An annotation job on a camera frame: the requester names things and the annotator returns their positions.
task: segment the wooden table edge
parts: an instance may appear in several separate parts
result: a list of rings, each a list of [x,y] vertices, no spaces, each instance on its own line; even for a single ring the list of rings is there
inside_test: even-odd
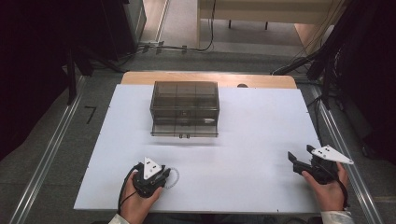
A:
[[[155,81],[215,81],[219,87],[297,89],[293,77],[221,72],[127,72],[120,84],[153,85]]]

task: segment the white triangular marker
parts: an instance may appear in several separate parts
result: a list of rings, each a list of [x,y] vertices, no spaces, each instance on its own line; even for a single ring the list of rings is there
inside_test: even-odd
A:
[[[161,169],[161,165],[155,163],[155,161],[153,161],[152,159],[145,157],[145,169],[143,173],[143,178],[147,180],[160,172]]]
[[[346,164],[354,163],[353,160],[344,156],[342,153],[330,146],[316,148],[312,150],[312,154],[321,157],[323,160],[326,161],[339,161]]]

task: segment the vr controller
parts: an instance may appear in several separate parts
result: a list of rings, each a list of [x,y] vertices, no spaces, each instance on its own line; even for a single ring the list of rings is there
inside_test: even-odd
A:
[[[328,184],[338,179],[337,164],[334,161],[323,159],[323,156],[326,158],[326,153],[330,153],[328,148],[325,147],[321,151],[316,152],[316,154],[319,154],[322,158],[312,153],[315,150],[314,147],[307,145],[306,150],[312,154],[311,165],[297,161],[297,158],[288,152],[289,161],[293,163],[293,172],[301,175],[302,171],[307,171],[321,185]]]
[[[165,165],[158,165],[150,158],[145,158],[145,163],[139,162],[135,167],[137,174],[134,175],[132,182],[136,192],[142,198],[149,198],[159,187],[164,187],[166,178],[171,170],[165,170]]]

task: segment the table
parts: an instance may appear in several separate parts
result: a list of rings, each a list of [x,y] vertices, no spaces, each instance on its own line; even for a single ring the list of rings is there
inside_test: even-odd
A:
[[[214,0],[198,0],[197,47],[201,19],[211,19]],[[215,19],[295,23],[307,54],[315,51],[329,26],[346,8],[346,0],[217,0]]]
[[[219,137],[150,136],[155,80],[216,80]],[[235,88],[240,83],[250,88]],[[308,161],[306,144],[318,147],[318,137],[291,77],[129,72],[114,92],[75,209],[116,209],[123,178],[147,156],[180,173],[152,212],[317,213],[313,191],[287,159],[291,151]]]

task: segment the transparent box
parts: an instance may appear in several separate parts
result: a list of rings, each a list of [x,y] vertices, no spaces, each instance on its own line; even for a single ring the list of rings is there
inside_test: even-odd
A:
[[[156,81],[151,98],[151,135],[217,137],[217,82]]]

